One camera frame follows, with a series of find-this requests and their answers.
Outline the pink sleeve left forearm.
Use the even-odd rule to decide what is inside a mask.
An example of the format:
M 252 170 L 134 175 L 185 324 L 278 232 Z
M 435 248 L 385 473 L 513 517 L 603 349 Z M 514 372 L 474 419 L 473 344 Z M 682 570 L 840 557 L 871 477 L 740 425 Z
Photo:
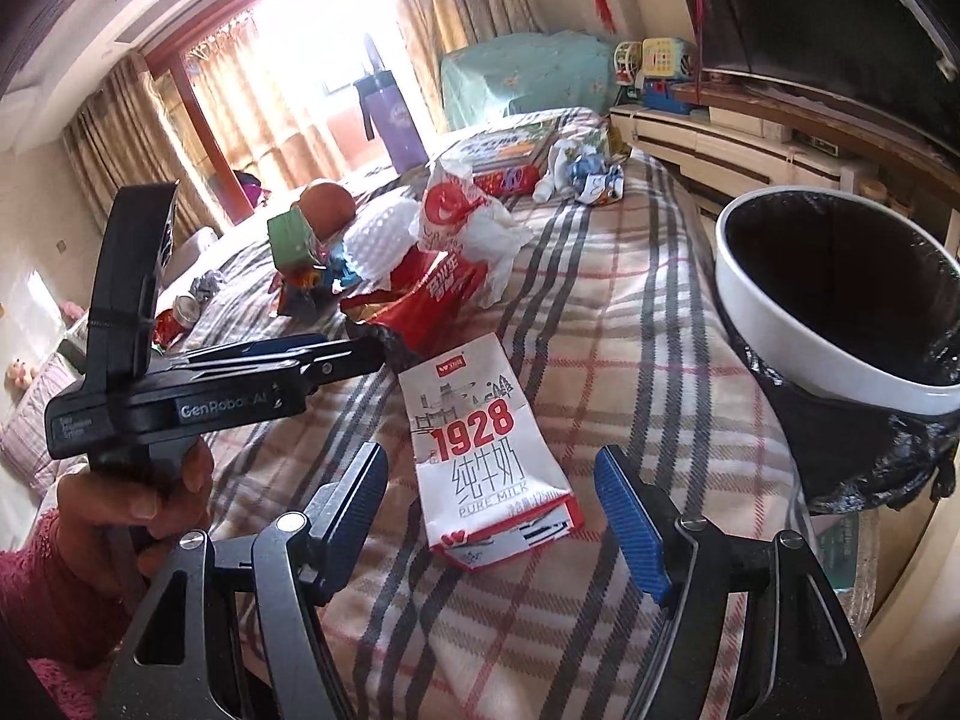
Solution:
M 2 554 L 2 715 L 93 718 L 130 614 L 67 566 L 59 512 Z

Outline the left hand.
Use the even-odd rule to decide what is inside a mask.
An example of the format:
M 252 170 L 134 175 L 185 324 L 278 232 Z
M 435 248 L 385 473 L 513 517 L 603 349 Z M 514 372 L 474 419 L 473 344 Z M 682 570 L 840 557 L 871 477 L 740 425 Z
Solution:
M 181 481 L 166 496 L 89 470 L 64 476 L 57 486 L 55 543 L 65 566 L 96 592 L 117 600 L 125 593 L 125 569 L 110 554 L 107 535 L 114 528 L 145 527 L 155 543 L 133 558 L 133 566 L 143 577 L 153 577 L 176 539 L 210 525 L 213 466 L 208 445 L 197 439 L 184 458 Z

